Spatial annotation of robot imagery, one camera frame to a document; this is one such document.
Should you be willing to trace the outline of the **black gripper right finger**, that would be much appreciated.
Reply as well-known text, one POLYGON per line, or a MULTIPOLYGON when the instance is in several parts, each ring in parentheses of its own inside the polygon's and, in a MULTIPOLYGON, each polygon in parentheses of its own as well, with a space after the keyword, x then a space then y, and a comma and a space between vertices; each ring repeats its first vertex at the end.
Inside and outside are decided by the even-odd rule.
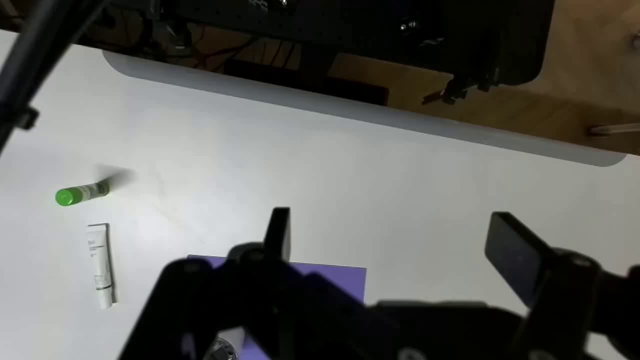
POLYGON ((532 306, 557 251, 514 214, 495 212, 491 215, 484 256, 514 294, 527 306, 532 306))

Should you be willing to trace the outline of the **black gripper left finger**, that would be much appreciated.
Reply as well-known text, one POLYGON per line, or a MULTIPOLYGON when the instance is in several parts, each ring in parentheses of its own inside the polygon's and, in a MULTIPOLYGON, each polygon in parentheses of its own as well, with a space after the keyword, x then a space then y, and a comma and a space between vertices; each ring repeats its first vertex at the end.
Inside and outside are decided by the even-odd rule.
POLYGON ((265 235, 265 256, 268 260, 291 257, 291 209, 274 208, 265 235))

